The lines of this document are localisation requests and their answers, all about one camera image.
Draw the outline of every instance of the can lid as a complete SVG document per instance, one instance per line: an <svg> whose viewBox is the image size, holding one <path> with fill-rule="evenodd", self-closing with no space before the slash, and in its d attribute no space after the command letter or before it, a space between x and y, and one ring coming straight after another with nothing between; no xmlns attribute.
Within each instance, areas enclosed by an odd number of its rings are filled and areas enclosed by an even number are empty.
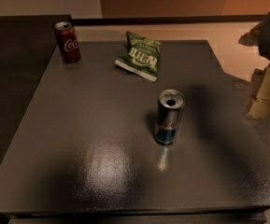
<svg viewBox="0 0 270 224"><path fill-rule="evenodd" d="M185 96L176 90L166 90L161 92L160 103L170 109L178 109L185 105Z"/></svg>
<svg viewBox="0 0 270 224"><path fill-rule="evenodd" d="M54 29L60 30L60 31L67 30L71 27L72 27L72 24L68 21L58 22L57 24L54 25Z"/></svg>

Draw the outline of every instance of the chip bag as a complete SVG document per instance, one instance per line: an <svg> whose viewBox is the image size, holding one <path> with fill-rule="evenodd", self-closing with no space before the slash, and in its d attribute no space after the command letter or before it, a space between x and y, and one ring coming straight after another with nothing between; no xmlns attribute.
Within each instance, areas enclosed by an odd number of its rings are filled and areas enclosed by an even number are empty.
<svg viewBox="0 0 270 224"><path fill-rule="evenodd" d="M127 32L128 54L120 56L115 64L151 81L158 77L159 41Z"/></svg>

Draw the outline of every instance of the coca-cola can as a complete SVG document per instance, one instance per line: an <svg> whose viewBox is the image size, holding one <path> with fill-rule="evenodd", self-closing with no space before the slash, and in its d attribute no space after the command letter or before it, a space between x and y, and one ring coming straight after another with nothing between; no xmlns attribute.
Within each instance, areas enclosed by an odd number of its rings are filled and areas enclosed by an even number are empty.
<svg viewBox="0 0 270 224"><path fill-rule="evenodd" d="M80 59L76 30L70 22L62 21L54 25L54 33L59 45L62 59L74 63Z"/></svg>

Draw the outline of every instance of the tabletop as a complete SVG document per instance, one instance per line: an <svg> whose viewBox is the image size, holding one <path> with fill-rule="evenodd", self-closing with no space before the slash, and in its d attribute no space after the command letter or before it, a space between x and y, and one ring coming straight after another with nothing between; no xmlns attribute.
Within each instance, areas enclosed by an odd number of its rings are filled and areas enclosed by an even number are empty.
<svg viewBox="0 0 270 224"><path fill-rule="evenodd" d="M270 162L206 41L164 41L159 78L114 65L126 42L55 50L0 166L0 213L183 213L270 207ZM157 98L187 98L177 141Z"/></svg>

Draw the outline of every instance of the soda can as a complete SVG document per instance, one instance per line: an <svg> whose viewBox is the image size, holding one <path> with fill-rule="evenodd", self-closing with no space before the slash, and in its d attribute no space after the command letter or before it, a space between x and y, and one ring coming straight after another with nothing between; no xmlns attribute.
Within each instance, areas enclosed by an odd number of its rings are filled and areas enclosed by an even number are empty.
<svg viewBox="0 0 270 224"><path fill-rule="evenodd" d="M59 22L54 25L54 33L63 61L66 63L77 62L80 59L80 51L73 25L67 21Z"/></svg>
<svg viewBox="0 0 270 224"><path fill-rule="evenodd" d="M181 92L175 90L161 92L154 132L154 138L159 144L166 146L175 141L185 104L186 98Z"/></svg>

